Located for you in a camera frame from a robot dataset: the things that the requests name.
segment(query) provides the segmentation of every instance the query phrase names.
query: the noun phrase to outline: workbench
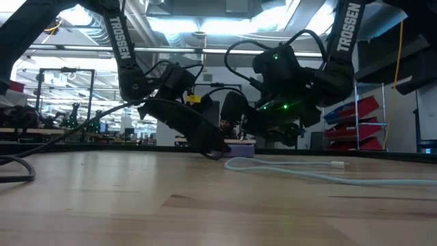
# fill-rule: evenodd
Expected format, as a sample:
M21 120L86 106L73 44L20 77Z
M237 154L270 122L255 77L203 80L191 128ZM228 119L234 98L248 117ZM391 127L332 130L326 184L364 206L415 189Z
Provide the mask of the workbench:
M437 165L338 156L343 178L437 179ZM437 187L358 187L225 170L172 152L65 152L26 158L27 184L0 184L2 245L435 245ZM22 171L0 167L0 175Z

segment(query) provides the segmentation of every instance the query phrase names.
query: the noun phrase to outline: metal shelving rack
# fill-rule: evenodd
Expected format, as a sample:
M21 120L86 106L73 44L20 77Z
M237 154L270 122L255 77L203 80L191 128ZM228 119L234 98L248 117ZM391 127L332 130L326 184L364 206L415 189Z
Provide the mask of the metal shelving rack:
M371 91L372 89L375 89L376 85L381 86L381 90L382 90L382 120L383 120L383 122L381 122L381 123L371 123L371 122L361 122L361 123L359 123L359 118L358 118L358 101L360 99L360 94L363 94L365 92ZM386 112L385 112L386 107L385 107L384 84L381 83L379 85L379 84L373 84L373 83L359 83L359 82L355 81L354 82L354 95L355 95L354 98L355 98L356 149L360 150L360 141L359 141L359 139L360 139L359 126L360 125L382 126L382 128L384 130L384 137L386 137L388 123L386 122ZM322 115L325 116L325 110L324 109L322 109ZM323 133L326 130L325 123L326 123L326 121L323 119Z

